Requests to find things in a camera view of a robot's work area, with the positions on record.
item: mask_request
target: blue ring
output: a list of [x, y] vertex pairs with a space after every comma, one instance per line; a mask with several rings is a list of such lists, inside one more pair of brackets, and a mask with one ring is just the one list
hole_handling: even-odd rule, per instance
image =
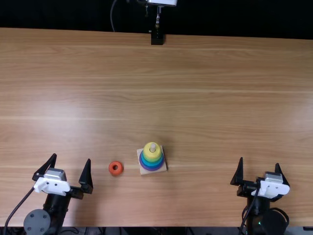
[[164, 160], [164, 158], [162, 158], [162, 159], [163, 159], [163, 161], [161, 162], [161, 164], [160, 164], [158, 167], [148, 167], [147, 165], [145, 165], [145, 164], [142, 162], [142, 157], [139, 157], [139, 162], [140, 162], [140, 165], [141, 165], [144, 169], [146, 169], [146, 170], [148, 170], [148, 171], [156, 171], [156, 170], [159, 170], [159, 169], [163, 166], [165, 160]]
[[149, 161], [147, 161], [147, 160], [145, 159], [145, 157], [144, 157], [144, 155], [143, 155], [143, 151], [141, 152], [140, 157], [142, 158], [142, 162], [143, 162], [146, 166], [148, 166], [148, 167], [156, 167], [157, 165], [159, 165], [159, 164], [163, 161], [163, 153], [161, 153], [160, 159], [159, 159], [157, 162], [153, 162], [153, 163], [151, 163], [151, 162], [149, 162]]

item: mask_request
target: orange ring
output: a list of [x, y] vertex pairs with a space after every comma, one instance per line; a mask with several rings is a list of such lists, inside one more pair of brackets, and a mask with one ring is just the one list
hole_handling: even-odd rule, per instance
[[112, 175], [119, 175], [120, 173], [122, 173], [123, 172], [122, 163], [117, 162], [117, 161], [111, 162], [109, 165], [109, 172]]

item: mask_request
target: purple ring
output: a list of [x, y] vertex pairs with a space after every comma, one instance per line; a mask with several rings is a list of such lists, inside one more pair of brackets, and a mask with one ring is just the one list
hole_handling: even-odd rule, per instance
[[156, 170], [159, 170], [163, 164], [164, 164], [164, 156], [163, 156], [163, 161], [161, 162], [161, 164], [157, 167], [148, 167], [146, 166], [143, 162], [142, 162], [142, 159], [141, 157], [139, 157], [139, 162], [140, 162], [140, 165], [145, 169], [145, 170], [148, 170], [148, 171], [156, 171]]

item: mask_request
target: robotic arm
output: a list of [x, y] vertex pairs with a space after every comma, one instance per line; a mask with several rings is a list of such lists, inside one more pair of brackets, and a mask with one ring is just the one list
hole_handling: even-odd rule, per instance
[[289, 217], [279, 208], [270, 208], [270, 202], [276, 202], [290, 190], [280, 165], [275, 165], [275, 172], [265, 172], [264, 178], [257, 177], [256, 182], [244, 180], [243, 165], [243, 158], [240, 158], [230, 182], [239, 186], [237, 196], [247, 198], [239, 234], [242, 234], [246, 222], [248, 235], [283, 235], [289, 225]]
[[5, 231], [10, 218], [33, 190], [47, 193], [47, 198], [43, 209], [34, 210], [26, 216], [24, 230], [27, 235], [57, 235], [62, 228], [71, 198], [83, 199], [84, 193], [92, 194], [93, 184], [90, 159], [87, 160], [80, 176], [79, 183], [81, 187], [79, 188], [69, 185], [63, 170], [54, 168], [56, 158], [57, 155], [54, 153], [34, 173], [32, 180], [36, 181], [36, 183], [10, 214], [5, 224]]

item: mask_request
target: black cable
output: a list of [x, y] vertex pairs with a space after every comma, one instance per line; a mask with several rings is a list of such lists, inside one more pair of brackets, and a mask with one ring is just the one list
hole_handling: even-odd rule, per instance
[[191, 232], [191, 235], [195, 235], [194, 231], [192, 231], [191, 227], [188, 227], [189, 231]]
[[[240, 230], [240, 228], [239, 228], [239, 227], [237, 227], [237, 229], [238, 229], [238, 230]], [[245, 235], [245, 234], [244, 234], [244, 232], [241, 232], [241, 234], [242, 234], [242, 235]]]
[[18, 203], [18, 205], [14, 208], [14, 210], [11, 212], [11, 214], [9, 215], [8, 219], [5, 222], [4, 225], [4, 230], [3, 230], [3, 235], [7, 235], [6, 231], [8, 229], [8, 225], [10, 222], [10, 219], [13, 217], [13, 215], [15, 214], [15, 212], [20, 208], [20, 206], [24, 203], [24, 201], [30, 196], [30, 194], [34, 191], [34, 187], [31, 188], [31, 190], [25, 195], [25, 197]]
[[113, 25], [113, 17], [112, 17], [112, 15], [113, 15], [113, 9], [114, 9], [114, 6], [115, 6], [116, 2], [117, 2], [117, 0], [113, 1], [112, 5], [111, 5], [111, 10], [110, 10], [110, 21], [111, 21], [111, 27], [112, 27], [113, 32], [115, 32], [115, 28], [114, 28], [114, 25]]
[[241, 218], [242, 220], [244, 219], [244, 215], [245, 215], [245, 212], [248, 210], [248, 206], [246, 206], [243, 210], [243, 213], [241, 214]]
[[284, 212], [282, 209], [279, 209], [279, 208], [276, 208], [276, 207], [271, 208], [270, 210], [280, 212], [285, 217], [286, 222], [287, 222], [287, 226], [286, 227], [288, 227], [288, 225], [289, 225], [289, 216], [286, 214], [286, 212]]
[[98, 229], [99, 229], [99, 231], [100, 231], [100, 233], [101, 233], [102, 235], [105, 235], [105, 234], [106, 234], [106, 229], [107, 229], [107, 227], [102, 227], [102, 230], [100, 229], [100, 227], [98, 227]]
[[78, 231], [77, 228], [71, 227], [71, 229], [63, 230], [63, 231], [60, 232], [60, 234], [65, 233], [65, 232], [72, 232], [72, 233], [74, 233], [74, 234], [79, 234], [79, 231]]
[[252, 203], [251, 203], [249, 209], [247, 210], [246, 215], [245, 215], [243, 221], [241, 222], [241, 226], [240, 226], [238, 235], [242, 235], [242, 232], [243, 232], [243, 228], [244, 228], [246, 219], [248, 218], [248, 215], [249, 215], [250, 211], [252, 210], [252, 207], [253, 207], [253, 205], [254, 205], [254, 203], [255, 203], [255, 199], [256, 199], [257, 196], [258, 196], [259, 190], [260, 190], [260, 187], [258, 186], [258, 188], [256, 189], [256, 192], [255, 192], [254, 198], [253, 198], [253, 200], [252, 200]]

